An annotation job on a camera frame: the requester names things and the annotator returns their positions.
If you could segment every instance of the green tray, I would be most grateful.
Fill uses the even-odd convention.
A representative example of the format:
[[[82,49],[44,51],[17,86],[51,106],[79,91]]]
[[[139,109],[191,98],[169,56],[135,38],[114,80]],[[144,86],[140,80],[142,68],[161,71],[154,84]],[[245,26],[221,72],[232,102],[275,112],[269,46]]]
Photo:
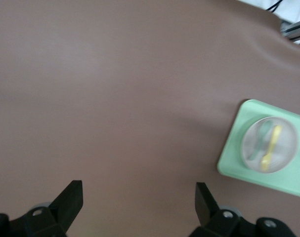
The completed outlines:
[[[244,165],[241,157],[241,144],[244,134],[253,123],[270,116],[287,119],[294,125],[298,131],[299,146],[290,164],[280,171],[265,174],[251,170]],[[223,175],[300,196],[300,115],[258,100],[244,102],[232,126],[217,167]]]

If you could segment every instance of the wire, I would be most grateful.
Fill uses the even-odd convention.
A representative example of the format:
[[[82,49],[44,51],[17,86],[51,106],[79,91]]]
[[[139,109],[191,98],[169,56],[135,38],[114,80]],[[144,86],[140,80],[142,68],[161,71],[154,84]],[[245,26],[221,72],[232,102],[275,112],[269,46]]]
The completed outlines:
[[[269,7],[268,9],[266,9],[266,11],[269,11],[269,10],[275,8],[275,9],[272,10],[272,12],[274,12],[274,11],[278,8],[279,4],[280,4],[282,1],[283,1],[283,0],[279,0],[279,1],[276,2],[274,5],[272,5],[272,6]]]

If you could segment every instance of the white floor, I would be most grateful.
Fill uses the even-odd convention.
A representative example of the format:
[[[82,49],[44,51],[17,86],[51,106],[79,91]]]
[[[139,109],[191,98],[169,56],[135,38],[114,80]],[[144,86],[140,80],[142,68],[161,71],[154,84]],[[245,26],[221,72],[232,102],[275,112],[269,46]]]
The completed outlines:
[[[240,0],[245,3],[267,9],[278,0]],[[300,0],[283,0],[274,14],[291,23],[300,21]]]

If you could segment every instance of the yellow spoon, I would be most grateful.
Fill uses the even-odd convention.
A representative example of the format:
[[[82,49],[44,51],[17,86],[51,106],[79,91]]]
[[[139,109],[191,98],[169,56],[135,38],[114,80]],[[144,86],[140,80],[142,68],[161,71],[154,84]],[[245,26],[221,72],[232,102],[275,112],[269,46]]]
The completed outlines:
[[[271,136],[269,144],[268,144],[268,149],[267,149],[266,155],[263,156],[263,158],[260,162],[262,171],[268,170],[270,160],[272,159],[272,153],[274,151],[275,145],[277,143],[277,140],[279,138],[279,135],[280,135],[282,129],[283,129],[283,127],[281,125],[277,125],[273,129],[272,136]]]

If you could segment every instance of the brown tablecloth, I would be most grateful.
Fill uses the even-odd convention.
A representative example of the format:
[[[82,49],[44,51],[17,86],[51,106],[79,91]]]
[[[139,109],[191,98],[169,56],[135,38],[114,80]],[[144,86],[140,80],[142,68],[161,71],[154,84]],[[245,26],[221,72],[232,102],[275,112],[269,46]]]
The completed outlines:
[[[226,0],[0,1],[0,212],[73,179],[70,237],[185,237],[196,182],[300,236],[300,197],[220,175],[241,101],[300,114],[300,45]]]

